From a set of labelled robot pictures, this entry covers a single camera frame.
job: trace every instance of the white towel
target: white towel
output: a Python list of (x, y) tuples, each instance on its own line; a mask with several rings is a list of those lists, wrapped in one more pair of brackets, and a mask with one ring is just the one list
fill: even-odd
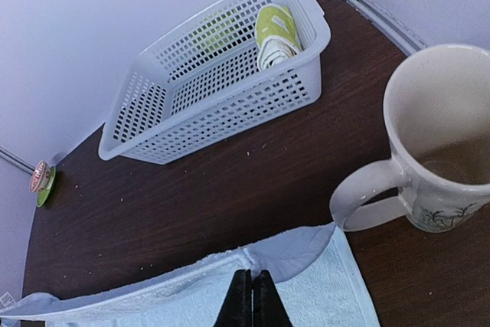
[(348, 242), (333, 224), (286, 231), (93, 296), (32, 294), (0, 318), (46, 320), (47, 327), (211, 327), (235, 270), (263, 268), (295, 327), (379, 326)]

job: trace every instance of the plant design on mug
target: plant design on mug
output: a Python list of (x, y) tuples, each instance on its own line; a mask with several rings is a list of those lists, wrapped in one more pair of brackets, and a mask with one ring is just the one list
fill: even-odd
[(468, 218), (470, 214), (474, 214), (479, 209), (477, 204), (475, 202), (468, 204), (466, 207), (458, 208), (454, 214), (447, 214), (442, 210), (431, 211), (423, 208), (421, 213), (422, 219), (423, 222), (431, 227), (448, 230)]

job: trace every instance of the mug handle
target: mug handle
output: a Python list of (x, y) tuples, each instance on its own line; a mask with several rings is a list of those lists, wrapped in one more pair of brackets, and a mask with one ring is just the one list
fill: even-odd
[(407, 183), (402, 167), (393, 159), (358, 169), (344, 179), (330, 198), (334, 222), (344, 231), (359, 231), (408, 214), (408, 207), (399, 195), (363, 206), (381, 192)]

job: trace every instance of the green and white cloth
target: green and white cloth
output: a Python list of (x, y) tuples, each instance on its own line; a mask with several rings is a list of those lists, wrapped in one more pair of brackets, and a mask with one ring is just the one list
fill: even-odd
[(268, 4), (260, 9), (255, 39), (259, 45), (257, 67), (260, 71), (282, 63), (302, 50), (289, 9), (277, 4)]

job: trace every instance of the white ceramic mug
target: white ceramic mug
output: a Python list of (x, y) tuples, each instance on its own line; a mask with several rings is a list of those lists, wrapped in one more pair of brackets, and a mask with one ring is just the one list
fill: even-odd
[[(363, 230), (407, 216), (421, 230), (442, 232), (490, 202), (490, 182), (450, 181), (414, 158), (490, 133), (490, 51), (447, 44), (415, 53), (391, 76), (383, 111), (391, 159), (358, 169), (335, 189), (330, 210), (340, 228)], [(365, 204), (390, 188), (398, 196)]]

